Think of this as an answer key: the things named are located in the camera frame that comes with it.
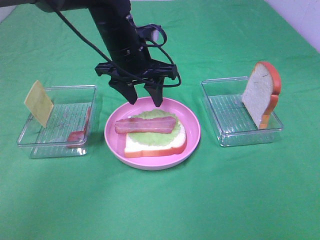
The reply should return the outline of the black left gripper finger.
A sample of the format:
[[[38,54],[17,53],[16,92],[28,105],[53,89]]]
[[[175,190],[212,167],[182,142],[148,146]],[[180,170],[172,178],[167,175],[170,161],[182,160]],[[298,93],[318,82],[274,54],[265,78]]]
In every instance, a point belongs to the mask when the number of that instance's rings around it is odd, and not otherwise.
[[[134,105],[138,99],[135,87],[130,82],[111,78],[109,86],[118,91],[131,105]]]
[[[149,83],[146,83],[143,87],[149,93],[152,101],[156,107],[160,107],[163,102],[163,78],[151,78]]]

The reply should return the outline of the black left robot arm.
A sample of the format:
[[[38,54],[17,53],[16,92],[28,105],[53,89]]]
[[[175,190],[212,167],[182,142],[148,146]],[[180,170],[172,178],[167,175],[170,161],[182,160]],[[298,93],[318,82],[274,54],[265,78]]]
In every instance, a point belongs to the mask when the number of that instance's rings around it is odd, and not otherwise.
[[[153,103],[163,102],[165,78],[179,79],[174,62],[152,59],[149,48],[161,49],[167,35],[160,25],[136,26],[128,0],[33,0],[44,12],[55,12],[85,43],[105,60],[95,67],[98,76],[109,75],[109,86],[118,91],[130,104],[138,95],[136,85],[143,84]],[[63,11],[88,9],[109,53],[106,56],[88,41],[63,15]]]

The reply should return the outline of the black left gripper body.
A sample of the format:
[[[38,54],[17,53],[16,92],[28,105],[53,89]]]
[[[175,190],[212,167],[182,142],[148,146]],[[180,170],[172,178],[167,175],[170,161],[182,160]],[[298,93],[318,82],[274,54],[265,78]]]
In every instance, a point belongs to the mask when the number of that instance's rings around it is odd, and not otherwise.
[[[111,26],[96,24],[111,60],[99,63],[95,67],[98,76],[109,75],[123,82],[149,83],[150,79],[167,77],[175,80],[178,68],[170,63],[151,58],[148,48],[161,49],[167,41],[167,35],[160,25],[147,24],[136,26],[126,23]],[[163,43],[156,42],[161,34]]]

